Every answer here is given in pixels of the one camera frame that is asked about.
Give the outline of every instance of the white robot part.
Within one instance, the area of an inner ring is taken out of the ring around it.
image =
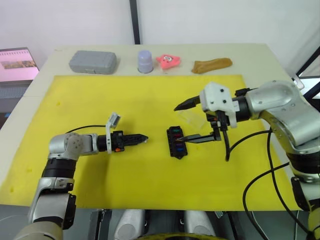
[[[62,240],[61,227],[51,221],[34,222],[22,229],[14,240]]]
[[[223,111],[229,117],[231,128],[237,127],[236,108],[231,98],[229,88],[215,82],[209,82],[200,92],[202,110],[208,114]]]
[[[134,240],[143,234],[145,227],[144,209],[126,209],[114,232],[114,240]]]
[[[66,158],[77,161],[83,149],[83,139],[70,132],[54,136],[49,143],[49,159]]]
[[[184,211],[184,230],[189,234],[216,236],[205,211]]]
[[[121,117],[116,112],[113,112],[105,124],[106,150],[108,154],[112,153],[110,129],[115,129],[117,127],[120,118]]]

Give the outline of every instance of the pink starfish toy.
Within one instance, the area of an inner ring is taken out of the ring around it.
[[[160,57],[155,58],[159,63],[162,69],[169,69],[180,64],[179,56],[172,56],[169,54],[162,54]]]

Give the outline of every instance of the black cable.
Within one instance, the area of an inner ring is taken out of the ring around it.
[[[242,195],[242,204],[244,207],[244,211],[246,213],[246,215],[248,216],[250,222],[252,223],[252,225],[254,226],[254,228],[258,231],[258,233],[260,234],[260,236],[264,239],[264,240],[269,240],[268,237],[265,235],[265,233],[260,229],[260,227],[258,226],[258,224],[254,221],[252,215],[250,214],[248,207],[247,207],[247,202],[246,202],[246,196],[247,196],[247,192],[249,190],[249,188],[251,187],[252,184],[254,184],[258,179],[262,178],[263,176],[276,171],[278,169],[284,168],[286,166],[289,165],[289,162],[282,164],[280,166],[277,166],[273,169],[270,169],[268,171],[265,171],[264,173],[261,173],[260,175],[256,176],[254,179],[251,180],[251,182],[249,182],[249,184],[245,187],[244,191],[243,191],[243,195]]]
[[[236,146],[238,146],[240,143],[242,143],[244,140],[247,140],[247,139],[249,139],[249,138],[251,138],[251,137],[254,137],[254,136],[257,136],[257,135],[259,135],[259,134],[267,134],[267,133],[269,133],[269,132],[270,132],[270,130],[257,131],[257,132],[254,132],[254,133],[249,134],[248,136],[245,136],[245,137],[241,138],[239,141],[237,141],[235,144],[233,144],[233,145],[230,147],[230,151],[229,151],[228,158],[227,158],[227,155],[225,155],[225,160],[226,160],[226,161],[229,161],[231,151],[232,151]]]
[[[268,137],[267,137],[267,141],[266,141],[266,151],[268,154],[268,159],[269,159],[269,163],[270,163],[270,169],[274,168],[274,164],[272,162],[272,158],[271,158],[271,152],[270,152],[270,140],[271,140],[271,129],[270,132],[268,133]],[[293,218],[294,221],[296,221],[296,223],[300,226],[300,228],[302,228],[303,231],[305,231],[306,233],[308,233],[308,229],[296,218],[296,216],[292,213],[292,211],[288,208],[288,206],[286,205],[284,199],[282,198],[278,185],[277,185],[277,181],[276,181],[276,175],[275,175],[275,171],[272,170],[271,171],[272,174],[272,181],[273,181],[273,185],[274,185],[274,189],[276,191],[276,194],[280,200],[280,202],[282,203],[283,207],[285,208],[285,210],[288,212],[288,214]]]
[[[231,216],[231,212],[228,211],[227,215],[228,215],[229,222],[230,222],[230,225],[231,225],[231,229],[232,229],[234,240],[239,240],[237,229],[236,229],[236,226],[235,226],[235,222],[234,222],[234,220],[233,220],[233,218]]]
[[[227,131],[223,130],[223,139],[224,139],[224,145],[225,145],[225,160],[228,162],[230,158],[230,144],[229,144],[229,138]]]
[[[67,131],[66,134],[71,133],[71,132],[74,132],[74,131],[79,130],[79,129],[93,128],[93,127],[105,128],[106,125],[87,125],[87,126],[80,126],[80,127],[75,128],[75,129],[72,129],[72,130],[70,130],[70,131]]]

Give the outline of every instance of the cable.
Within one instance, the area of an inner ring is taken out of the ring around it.
[[[296,217],[296,219],[299,219],[299,210],[296,211],[295,217]],[[297,236],[298,236],[298,223],[295,222],[294,223],[293,240],[297,240]]]
[[[224,145],[225,145],[225,160],[228,162],[230,158],[230,144],[229,144],[229,138],[227,131],[223,130],[223,139],[224,139]]]
[[[254,133],[251,133],[249,134],[248,136],[245,136],[243,138],[241,138],[239,141],[237,141],[235,144],[232,145],[232,147],[230,148],[230,152],[236,147],[238,146],[240,143],[242,143],[244,140],[247,140],[251,137],[254,137],[254,136],[257,136],[257,135],[260,135],[260,134],[267,134],[269,133],[270,130],[264,130],[264,131],[257,131],[257,132],[254,132]]]
[[[271,132],[271,129],[270,129],[270,132],[268,133],[268,137],[267,137],[267,141],[266,141],[266,151],[267,151],[267,154],[268,154],[268,159],[269,159],[269,163],[270,163],[270,169],[272,169],[271,175],[272,175],[272,181],[273,181],[274,189],[276,191],[276,194],[277,194],[280,202],[282,203],[283,207],[288,212],[288,214],[293,218],[294,221],[296,221],[296,223],[300,226],[300,228],[303,229],[303,231],[305,231],[306,233],[309,233],[308,229],[296,218],[296,216],[288,208],[288,206],[286,205],[284,199],[282,198],[282,196],[280,194],[280,191],[279,191],[279,188],[278,188],[278,185],[277,185],[277,181],[276,181],[275,171],[273,170],[274,165],[273,165],[273,162],[272,162],[271,152],[270,152],[271,133],[272,132]]]
[[[242,204],[243,204],[243,208],[244,208],[244,211],[246,213],[246,215],[248,216],[250,222],[253,224],[253,226],[255,227],[255,229],[258,231],[258,233],[260,234],[260,236],[264,239],[264,240],[269,240],[268,237],[264,234],[264,232],[259,228],[259,226],[257,225],[257,223],[254,221],[252,215],[250,215],[250,212],[248,210],[248,207],[247,207],[247,202],[246,202],[246,196],[247,196],[247,192],[249,190],[249,188],[251,187],[252,184],[254,184],[258,179],[262,178],[263,176],[273,172],[273,171],[276,171],[278,169],[281,169],[281,168],[284,168],[286,166],[289,165],[289,162],[285,163],[285,164],[282,164],[280,166],[277,166],[273,169],[270,169],[268,171],[265,171],[264,173],[261,173],[260,175],[256,176],[254,179],[251,180],[251,182],[249,182],[249,184],[245,187],[244,191],[243,191],[243,195],[242,195]]]
[[[257,219],[256,219],[255,214],[254,214],[253,211],[251,211],[251,215],[252,215],[253,220],[254,220],[255,223],[257,224],[257,226],[258,226],[258,227],[260,228],[260,230],[263,232],[263,234],[264,234],[265,236],[267,236],[266,233],[263,231],[262,227],[260,226],[260,224],[258,223],[258,221],[257,221]]]
[[[80,126],[80,127],[75,128],[75,129],[72,129],[72,130],[70,130],[70,131],[67,131],[66,134],[71,133],[71,132],[76,131],[76,130],[79,130],[79,129],[93,128],[93,127],[96,127],[96,128],[105,128],[106,125],[87,125],[87,126]]]
[[[238,236],[238,232],[237,232],[237,229],[236,229],[236,226],[235,226],[235,222],[232,218],[232,213],[230,211],[227,212],[227,215],[228,215],[228,218],[229,218],[229,222],[230,222],[230,225],[231,225],[231,229],[232,229],[232,233],[233,233],[233,237],[234,237],[234,240],[239,240],[239,236]]]
[[[24,216],[27,216],[26,214],[24,215],[11,215],[11,216],[6,216],[2,219],[0,219],[0,222],[4,221],[4,220],[7,220],[7,219],[10,219],[10,218],[14,218],[14,217],[24,217]]]

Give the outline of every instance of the brown sponge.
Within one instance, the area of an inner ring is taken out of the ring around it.
[[[210,61],[194,61],[193,69],[191,70],[195,74],[203,74],[216,69],[223,69],[230,67],[232,61],[230,58],[217,58]]]

